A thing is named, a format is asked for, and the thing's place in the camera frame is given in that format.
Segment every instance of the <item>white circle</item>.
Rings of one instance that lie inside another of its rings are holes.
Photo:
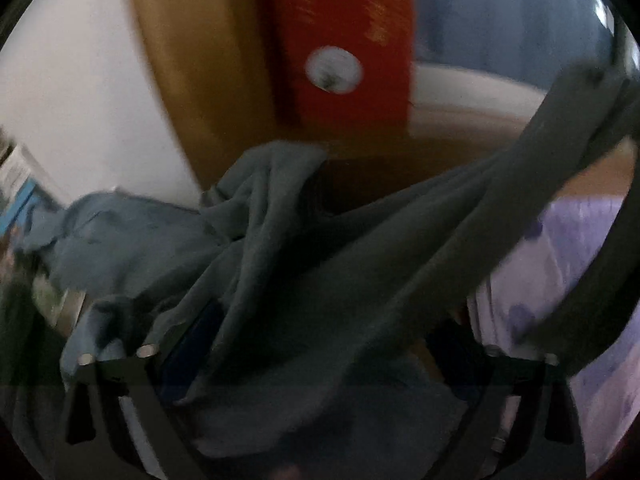
[[[91,354],[82,354],[79,358],[78,358],[78,364],[80,366],[88,366],[95,363],[95,357],[92,356]]]
[[[156,345],[144,345],[138,348],[136,355],[140,359],[149,359],[158,353],[158,347]]]
[[[306,76],[319,89],[331,94],[353,92],[362,81],[362,65],[351,52],[324,46],[306,60]]]

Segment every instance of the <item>wooden surface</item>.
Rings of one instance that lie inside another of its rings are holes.
[[[421,106],[410,136],[384,124],[350,131],[283,126],[272,102],[278,52],[274,31],[265,27],[269,9],[256,0],[131,1],[162,100],[203,188],[251,146],[277,138],[316,142],[332,158],[322,170],[327,204],[345,210],[486,156],[527,122],[495,111]],[[624,194],[632,161],[618,153],[563,193]]]

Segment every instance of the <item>fabric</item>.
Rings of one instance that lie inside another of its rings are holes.
[[[0,285],[0,417],[31,465],[50,479],[65,398],[58,368],[64,339],[37,311],[33,277],[14,268]]]
[[[513,252],[472,295],[476,337],[508,355],[541,358],[518,345],[545,319],[593,261],[622,200],[559,200],[534,222]],[[604,354],[570,381],[584,439],[588,474],[615,450],[640,412],[640,309]]]
[[[83,333],[93,331],[90,344],[98,355],[114,344],[120,349],[109,356],[123,354],[142,338],[155,343],[172,337],[210,298],[219,299],[224,323],[206,366],[174,413],[207,457],[265,452],[317,421],[341,388],[360,384],[363,368],[387,370],[401,359],[405,348],[463,304],[562,184],[621,138],[635,134],[639,121],[636,86],[613,71],[574,67],[559,77],[510,149],[333,218],[314,213],[305,200],[305,184],[324,161],[323,152],[285,143],[249,150],[209,193],[199,213],[213,232],[215,254],[172,308],[152,304],[150,298],[166,300],[174,292],[175,301],[180,286],[189,286],[186,275],[178,283],[167,281],[170,274],[153,264],[156,251],[166,256],[164,240],[136,242],[121,233],[118,215],[111,221],[110,210],[96,208],[96,202],[117,201],[114,197],[88,197],[53,216],[37,212],[24,249],[43,254],[61,286],[84,288],[95,296],[89,282],[98,281],[102,285],[94,287],[103,294],[124,296],[110,300],[111,311],[107,304],[98,311],[97,326],[92,326],[93,316],[79,325],[62,359],[68,374],[82,351],[78,341]],[[595,359],[628,318],[626,300],[633,290],[625,289],[624,298],[616,293],[631,283],[640,258],[635,250],[640,233],[628,236],[638,195],[636,185],[607,243],[624,259],[613,269],[612,253],[601,252],[586,273],[607,278],[615,270],[616,279],[605,287],[597,279],[580,282],[545,321],[548,325],[533,334],[542,348],[562,345],[556,353],[568,366],[583,366],[584,356],[587,363]],[[126,210],[120,213],[126,217]],[[140,230],[136,238],[147,235],[152,236],[150,230]],[[103,237],[110,243],[101,244]],[[99,263],[111,260],[104,249],[116,251],[117,260]],[[167,264],[179,266],[179,254]],[[152,293],[132,286],[145,280],[128,280],[130,272],[153,283]],[[154,272],[163,272],[163,279]],[[127,294],[127,283],[138,296]],[[122,308],[126,301],[130,308]],[[585,322],[579,332],[566,326],[578,306],[593,311],[594,319],[620,315],[605,337],[594,336],[594,326]],[[126,338],[116,336],[110,320],[124,316],[124,324],[132,326],[130,320],[140,317],[132,314],[137,309],[145,318],[139,328]],[[556,330],[559,325],[562,332]],[[586,341],[595,342],[588,352]],[[380,381],[375,376],[374,383]],[[428,466],[434,457],[405,458]]]

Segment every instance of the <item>metal bolt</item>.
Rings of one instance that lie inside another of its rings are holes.
[[[545,363],[550,366],[558,366],[560,364],[560,359],[555,354],[547,354],[545,355]]]
[[[80,366],[87,366],[87,365],[91,365],[93,363],[95,363],[95,357],[92,356],[91,354],[82,354],[78,358],[78,364]]]
[[[158,353],[158,347],[156,345],[144,345],[138,348],[136,351],[136,355],[140,359],[147,359],[149,357],[153,357]]]
[[[484,347],[484,351],[489,357],[500,357],[502,355],[502,349],[497,345],[487,345]]]

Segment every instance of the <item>gray cloth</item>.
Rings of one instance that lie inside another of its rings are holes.
[[[49,479],[65,399],[58,368],[64,339],[37,311],[32,281],[18,273],[0,286],[0,417],[33,468]]]

